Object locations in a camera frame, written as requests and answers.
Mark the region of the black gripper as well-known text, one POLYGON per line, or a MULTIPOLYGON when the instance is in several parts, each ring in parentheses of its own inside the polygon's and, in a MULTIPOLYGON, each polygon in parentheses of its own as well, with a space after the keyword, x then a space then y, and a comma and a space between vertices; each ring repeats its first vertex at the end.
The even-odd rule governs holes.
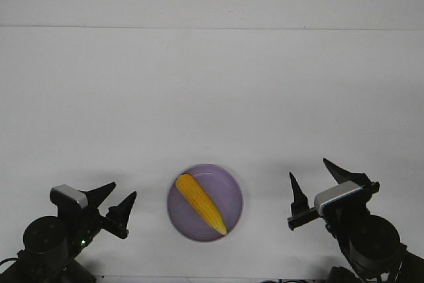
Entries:
MULTIPOLYGON (((368 177, 365 173, 354 173, 337 166, 335 163, 323 159, 324 165, 327 170, 330 172, 331 176, 336 180, 338 184, 343 182, 352 181, 355 184, 367 185, 368 177)), ((300 185, 298 184, 295 176, 290 172, 289 173, 291 188, 293 192, 293 202, 291 203, 291 217, 288 218, 288 227, 290 230, 301 227, 306 223, 309 223, 320 216, 318 215, 314 204, 313 207, 309 207, 308 199, 306 195, 301 190, 300 185)), ((361 186, 362 190, 359 192, 348 196, 342 200, 339 200, 335 203, 329 204, 324 208, 324 216, 320 217, 326 221, 327 224, 334 223, 332 219, 335 218, 335 215, 343 212, 347 212, 350 209, 357 209, 361 207, 366 207, 366 203, 370 198, 380 190, 379 182, 372 182, 368 186, 361 186)))
POLYGON ((58 217, 65 222, 70 235, 73 238, 94 238, 104 229, 120 239, 126 239, 129 235, 127 225, 135 203, 137 192, 129 194, 119 205, 109 208, 106 216, 102 216, 99 206, 115 189, 116 183, 111 182, 99 188, 86 191, 88 206, 85 209, 61 209, 58 208, 58 217))

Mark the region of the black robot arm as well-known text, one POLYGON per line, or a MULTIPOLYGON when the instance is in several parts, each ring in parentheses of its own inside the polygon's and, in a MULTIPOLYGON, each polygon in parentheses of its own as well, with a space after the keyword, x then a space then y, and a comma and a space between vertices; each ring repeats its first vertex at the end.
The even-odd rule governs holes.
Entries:
POLYGON ((293 192, 288 227, 294 230, 315 219, 325 221, 351 269, 333 267, 328 282, 422 282, 423 258, 408 251, 398 230, 387 219, 367 208, 380 183, 365 173, 349 172, 330 160, 324 165, 337 185, 315 196, 312 207, 295 176, 290 174, 293 192))
POLYGON ((129 235, 127 225, 137 193, 101 215, 99 206, 115 189, 111 182, 83 191, 66 184, 50 190, 56 215, 34 220, 24 231, 24 249, 1 273, 2 282, 96 282, 96 277, 76 257, 104 229, 120 239, 129 235))

